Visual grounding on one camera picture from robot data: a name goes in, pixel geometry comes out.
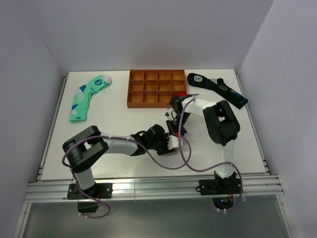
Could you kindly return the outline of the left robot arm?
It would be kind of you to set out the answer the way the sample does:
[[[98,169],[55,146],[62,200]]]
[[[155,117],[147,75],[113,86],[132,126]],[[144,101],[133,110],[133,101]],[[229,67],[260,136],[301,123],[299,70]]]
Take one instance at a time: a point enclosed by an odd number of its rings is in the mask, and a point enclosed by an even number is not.
[[[79,184],[78,191],[85,198],[96,194],[91,167],[103,154],[140,156],[154,150],[161,156],[175,151],[172,137],[158,124],[129,136],[101,133],[97,126],[92,125],[64,142],[62,148]]]

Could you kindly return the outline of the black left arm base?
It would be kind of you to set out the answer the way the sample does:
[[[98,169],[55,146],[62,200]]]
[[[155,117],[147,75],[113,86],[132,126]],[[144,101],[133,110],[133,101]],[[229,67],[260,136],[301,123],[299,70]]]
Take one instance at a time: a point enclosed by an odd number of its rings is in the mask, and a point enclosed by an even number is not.
[[[68,188],[67,200],[78,200],[77,209],[80,213],[95,213],[101,202],[100,199],[112,197],[112,183],[96,183],[84,190],[78,184],[71,183]]]

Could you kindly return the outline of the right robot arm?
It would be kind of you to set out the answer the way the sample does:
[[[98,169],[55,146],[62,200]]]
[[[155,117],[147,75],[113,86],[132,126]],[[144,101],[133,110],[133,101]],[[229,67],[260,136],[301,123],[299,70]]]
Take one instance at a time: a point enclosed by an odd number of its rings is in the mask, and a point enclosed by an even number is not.
[[[240,124],[226,100],[210,102],[196,98],[196,94],[174,96],[169,106],[176,113],[166,121],[169,133],[184,136],[184,127],[190,115],[204,119],[208,135],[219,149],[219,162],[215,168],[214,187],[219,193],[226,193],[232,186],[231,178],[236,174],[233,166],[233,148],[240,131]]]

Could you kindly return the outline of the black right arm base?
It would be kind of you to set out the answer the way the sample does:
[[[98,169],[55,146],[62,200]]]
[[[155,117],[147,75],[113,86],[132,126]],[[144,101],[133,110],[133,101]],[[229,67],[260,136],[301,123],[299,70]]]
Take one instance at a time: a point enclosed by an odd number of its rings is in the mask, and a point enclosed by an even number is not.
[[[221,211],[223,213],[232,209],[243,194],[242,185],[238,178],[201,179],[195,190],[202,196],[210,195],[217,212]]]

